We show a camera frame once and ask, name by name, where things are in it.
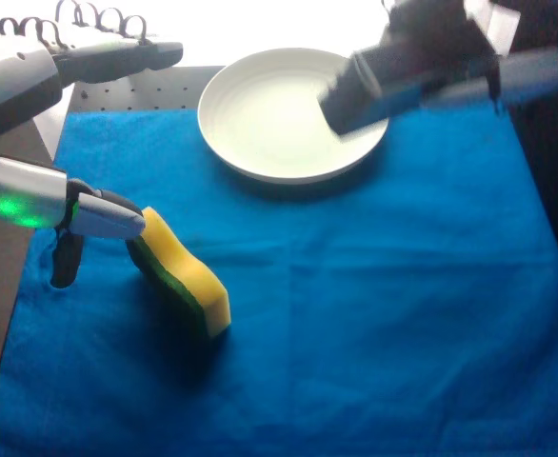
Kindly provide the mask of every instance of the blue tablecloth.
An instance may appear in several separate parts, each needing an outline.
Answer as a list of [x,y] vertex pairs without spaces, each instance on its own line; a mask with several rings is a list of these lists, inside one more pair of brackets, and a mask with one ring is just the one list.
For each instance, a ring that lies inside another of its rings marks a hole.
[[507,116],[415,112],[305,188],[230,171],[189,110],[72,115],[58,165],[156,208],[233,324],[194,364],[124,243],[57,290],[38,231],[0,456],[558,455],[558,248]]

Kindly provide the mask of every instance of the robotic hand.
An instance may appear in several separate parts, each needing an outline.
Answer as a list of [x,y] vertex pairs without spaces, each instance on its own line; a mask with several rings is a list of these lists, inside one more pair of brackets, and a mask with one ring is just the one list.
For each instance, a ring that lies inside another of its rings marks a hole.
[[[51,53],[23,36],[0,36],[0,134],[31,119],[61,99],[73,81],[112,81],[145,68],[159,70],[182,57],[179,43],[142,46],[137,40]],[[145,227],[131,201],[95,189],[53,166],[0,157],[0,218],[29,228],[55,229],[52,283],[70,285],[76,276],[84,236],[129,240]]]
[[[555,23],[558,0],[491,0]],[[355,52],[321,99],[339,135],[421,107],[526,103],[558,92],[558,44],[495,54],[464,0],[398,0],[380,45]]]

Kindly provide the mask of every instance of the white plate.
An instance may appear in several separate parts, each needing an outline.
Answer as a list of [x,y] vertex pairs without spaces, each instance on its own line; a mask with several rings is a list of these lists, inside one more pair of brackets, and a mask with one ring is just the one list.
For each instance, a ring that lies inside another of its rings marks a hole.
[[227,164],[253,178],[305,184],[362,160],[387,130],[381,121],[339,137],[318,96],[347,62],[331,52],[266,50],[216,74],[201,95],[199,128]]

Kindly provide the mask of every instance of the yellow sponge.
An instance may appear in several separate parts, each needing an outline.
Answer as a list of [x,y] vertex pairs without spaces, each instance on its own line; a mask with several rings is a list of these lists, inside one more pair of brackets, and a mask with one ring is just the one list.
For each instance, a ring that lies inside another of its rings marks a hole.
[[146,208],[143,213],[146,228],[127,241],[130,258],[179,312],[192,336],[214,338],[230,324],[226,288],[184,248],[154,209]]

